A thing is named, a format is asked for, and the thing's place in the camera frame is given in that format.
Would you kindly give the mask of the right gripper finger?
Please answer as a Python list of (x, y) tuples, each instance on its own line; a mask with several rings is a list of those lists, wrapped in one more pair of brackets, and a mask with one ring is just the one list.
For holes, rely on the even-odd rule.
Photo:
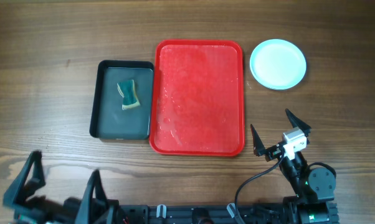
[(253, 137), (253, 144), (254, 144), (254, 154), (256, 156), (262, 156), (266, 153), (266, 148), (263, 144), (263, 142), (260, 139), (260, 136), (256, 132), (253, 124), (250, 125), (250, 130)]
[(304, 135), (308, 137), (311, 133), (311, 126), (302, 121), (300, 118), (296, 117), (288, 108), (285, 109), (285, 112), (292, 127), (300, 128), (303, 131)]

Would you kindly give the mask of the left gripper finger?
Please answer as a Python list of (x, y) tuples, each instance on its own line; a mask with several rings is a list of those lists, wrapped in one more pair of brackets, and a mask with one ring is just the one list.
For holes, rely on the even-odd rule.
[(75, 223), (94, 223), (108, 210), (99, 170), (94, 170), (87, 182)]
[(42, 152), (33, 151), (29, 154), (18, 176), (5, 191), (3, 205), (10, 208), (22, 205), (43, 186), (45, 186), (45, 177), (42, 166)]

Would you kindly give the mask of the light blue plate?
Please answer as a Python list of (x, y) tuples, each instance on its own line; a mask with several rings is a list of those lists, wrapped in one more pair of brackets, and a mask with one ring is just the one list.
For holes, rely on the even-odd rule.
[(253, 49), (249, 67), (253, 77), (264, 87), (287, 90), (303, 80), (307, 64), (303, 52), (293, 43), (269, 39)]

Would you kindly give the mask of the green yellow sponge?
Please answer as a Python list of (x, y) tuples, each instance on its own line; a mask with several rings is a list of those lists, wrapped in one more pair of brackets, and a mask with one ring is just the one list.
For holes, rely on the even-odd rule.
[(117, 83), (117, 89), (119, 94), (123, 97), (122, 110), (129, 110), (140, 105), (134, 80), (125, 80)]

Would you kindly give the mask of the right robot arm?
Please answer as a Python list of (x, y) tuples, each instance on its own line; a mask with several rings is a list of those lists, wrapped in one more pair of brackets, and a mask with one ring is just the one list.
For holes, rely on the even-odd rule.
[(302, 150), (309, 145), (311, 126), (285, 110), (292, 129), (282, 134), (282, 140), (266, 148), (253, 126), (250, 127), (254, 153), (267, 161), (277, 160), (279, 168), (295, 193), (281, 203), (255, 203), (253, 223), (339, 223), (335, 199), (336, 171), (322, 162), (308, 164)]

